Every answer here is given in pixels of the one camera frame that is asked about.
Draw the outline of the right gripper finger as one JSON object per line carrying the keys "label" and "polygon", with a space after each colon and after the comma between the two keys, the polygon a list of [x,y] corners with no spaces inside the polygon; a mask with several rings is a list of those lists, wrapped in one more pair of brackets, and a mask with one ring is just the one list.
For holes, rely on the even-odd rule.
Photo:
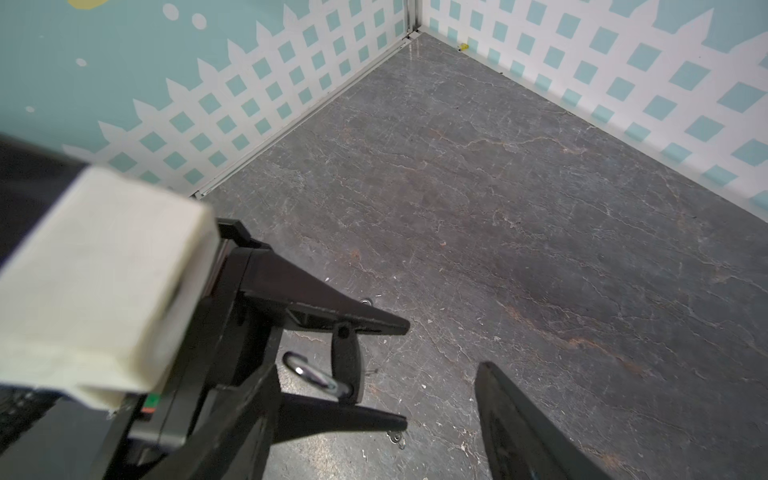
{"label": "right gripper finger", "polygon": [[475,397],[494,479],[607,479],[492,362],[478,366]]}

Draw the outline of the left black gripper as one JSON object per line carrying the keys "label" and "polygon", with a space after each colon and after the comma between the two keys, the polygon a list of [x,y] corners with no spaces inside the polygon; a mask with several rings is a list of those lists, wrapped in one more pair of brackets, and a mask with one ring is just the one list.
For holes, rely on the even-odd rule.
{"label": "left black gripper", "polygon": [[[181,448],[201,424],[204,404],[274,363],[282,329],[405,335],[410,322],[355,300],[254,239],[239,220],[217,221],[213,270],[165,383],[131,395],[93,461],[92,479],[138,479]],[[404,432],[407,418],[358,405],[283,393],[274,444],[334,432]]]}

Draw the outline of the silver key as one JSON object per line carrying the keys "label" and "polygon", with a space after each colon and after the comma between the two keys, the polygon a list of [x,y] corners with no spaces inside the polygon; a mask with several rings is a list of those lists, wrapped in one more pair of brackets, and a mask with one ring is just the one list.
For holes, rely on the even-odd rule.
{"label": "silver key", "polygon": [[350,385],[334,379],[330,374],[313,366],[303,355],[295,352],[286,352],[282,357],[282,361],[287,369],[325,394],[337,399],[345,399],[352,394]]}

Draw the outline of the black padlock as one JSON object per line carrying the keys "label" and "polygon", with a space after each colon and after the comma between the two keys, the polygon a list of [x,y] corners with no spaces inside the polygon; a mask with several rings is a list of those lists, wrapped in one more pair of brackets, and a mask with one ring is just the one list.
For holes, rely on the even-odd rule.
{"label": "black padlock", "polygon": [[343,391],[340,402],[359,404],[363,396],[363,360],[357,333],[349,322],[334,327],[331,365],[333,378]]}

